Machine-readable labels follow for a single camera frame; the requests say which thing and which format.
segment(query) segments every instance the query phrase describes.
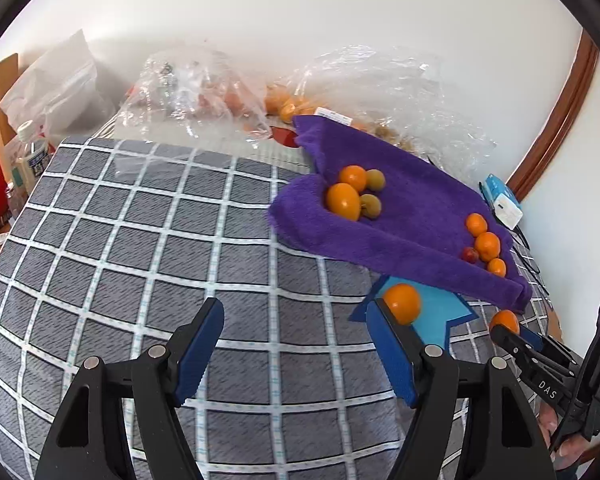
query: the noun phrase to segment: orange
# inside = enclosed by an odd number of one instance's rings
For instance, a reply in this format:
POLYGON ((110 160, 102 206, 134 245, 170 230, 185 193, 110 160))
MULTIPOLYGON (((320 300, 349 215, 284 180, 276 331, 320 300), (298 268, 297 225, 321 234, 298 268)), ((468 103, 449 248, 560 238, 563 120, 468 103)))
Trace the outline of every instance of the orange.
POLYGON ((285 101, 280 108, 280 119, 287 124, 291 124, 293 116, 299 114, 299 111, 307 104, 307 100, 304 97, 290 97, 285 101))
POLYGON ((349 184, 339 182, 327 190, 327 209, 356 222, 360 218, 360 195, 349 184))
POLYGON ((478 213, 471 213, 464 221, 464 225, 474 237, 487 232, 487 221, 478 213))
POLYGON ((353 119, 351 121, 351 127, 355 128, 357 130, 360 130, 361 132, 365 132, 366 134, 369 133, 369 131, 371 131, 372 127, 369 126, 366 123, 363 123, 362 121, 359 121, 357 119, 353 119))
POLYGON ((482 261, 490 262, 500 256, 500 239, 487 231, 475 239, 474 249, 478 251, 482 261))
POLYGON ((340 170, 338 175, 340 182, 346 182, 358 193, 362 193, 366 187, 366 171, 361 166, 346 166, 340 170))
POLYGON ((282 108, 282 105, 289 98, 290 95, 285 86, 278 84, 267 85, 267 96, 264 98, 267 114, 278 115, 280 108, 282 108))
POLYGON ((487 264, 487 270, 493 272, 496 276, 504 278, 507 273, 507 264, 499 258, 494 258, 487 264))
POLYGON ((401 325, 413 323, 420 315, 422 309, 420 295, 407 283, 396 283, 389 287, 382 295, 382 299, 401 325))
POLYGON ((496 325, 504 325, 513 333, 520 335, 520 324, 518 323, 518 318, 516 315, 510 310, 501 310, 489 323, 489 332, 493 330, 493 327, 496 325))
POLYGON ((296 108, 297 115, 315 115, 317 105, 311 103, 304 103, 296 108))
POLYGON ((244 110, 242 99, 240 99, 238 93, 233 89, 228 90, 224 94, 224 104, 226 104, 226 107, 229 108, 234 117, 241 115, 244 110))

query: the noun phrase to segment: bag of oranges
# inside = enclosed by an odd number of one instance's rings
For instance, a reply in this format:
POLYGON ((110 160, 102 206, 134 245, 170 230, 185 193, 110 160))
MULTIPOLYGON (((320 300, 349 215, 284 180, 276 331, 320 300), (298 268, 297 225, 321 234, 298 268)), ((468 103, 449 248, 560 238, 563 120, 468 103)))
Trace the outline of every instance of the bag of oranges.
POLYGON ((346 46, 269 85, 267 112, 288 124, 297 115, 323 115, 433 162, 477 189, 478 167, 495 144, 446 106, 439 79, 435 57, 346 46))

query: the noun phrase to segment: plastic bag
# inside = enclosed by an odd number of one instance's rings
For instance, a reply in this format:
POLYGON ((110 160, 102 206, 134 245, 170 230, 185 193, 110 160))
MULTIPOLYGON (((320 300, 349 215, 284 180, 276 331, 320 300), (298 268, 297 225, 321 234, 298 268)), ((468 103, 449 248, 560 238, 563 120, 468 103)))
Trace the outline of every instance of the plastic bag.
POLYGON ((269 85, 267 109, 287 123, 296 114, 335 118, 477 188, 479 167, 495 143, 446 106, 438 64, 400 48, 347 46, 269 85))
POLYGON ((33 121, 57 146, 78 118, 83 128, 100 126, 113 115, 113 104, 96 88, 97 76, 80 30, 33 62, 2 98, 0 108, 14 130, 33 121))
MULTIPOLYGON (((202 150, 218 150, 224 142, 257 148, 271 136, 265 94, 264 80, 243 75, 223 52, 201 46, 159 52, 144 64, 115 134, 202 150)), ((115 163, 117 174, 137 173, 142 159, 117 157, 115 163)))

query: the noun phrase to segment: gray checkered blanket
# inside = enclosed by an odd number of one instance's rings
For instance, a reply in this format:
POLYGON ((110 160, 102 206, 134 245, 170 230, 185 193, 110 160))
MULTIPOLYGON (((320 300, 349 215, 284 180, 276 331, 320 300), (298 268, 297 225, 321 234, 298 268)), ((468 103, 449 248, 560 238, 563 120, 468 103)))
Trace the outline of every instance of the gray checkered blanket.
MULTIPOLYGON (((347 321, 376 276, 276 239, 266 209, 296 176, 160 144, 61 145, 0 254, 0 460, 14 478, 33 478, 85 358, 137 357, 206 296, 224 303, 225 326, 196 398, 178 410, 203 475, 385 478, 413 412, 396 402, 364 325, 347 321), (116 174, 120 156, 140 157, 140 171, 116 174)), ((534 286, 522 323, 544 333, 548 300, 514 258, 534 286)), ((452 330, 450 352, 486 362, 498 352, 487 330, 496 308, 468 301, 478 319, 452 330)), ((124 410, 136 473, 150 479, 131 400, 124 410)), ((459 399, 443 480, 455 475, 466 410, 459 399)))

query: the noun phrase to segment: purple towel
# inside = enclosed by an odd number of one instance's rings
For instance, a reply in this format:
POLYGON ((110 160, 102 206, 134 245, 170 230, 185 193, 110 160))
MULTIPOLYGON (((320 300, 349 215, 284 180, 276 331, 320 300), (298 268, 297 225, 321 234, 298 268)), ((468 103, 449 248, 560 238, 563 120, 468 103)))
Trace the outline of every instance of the purple towel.
POLYGON ((496 224, 480 195, 416 156, 344 124, 318 116, 297 116, 294 124, 298 145, 313 157, 318 173, 296 178, 269 207, 269 221, 283 240, 311 253, 524 311, 531 287, 509 253, 509 232, 496 224), (324 207, 327 187, 349 164, 376 168, 386 177, 376 220, 352 222, 324 207), (505 278, 487 272, 482 262, 460 259, 462 248, 474 244, 464 227, 474 212, 500 238, 505 278))

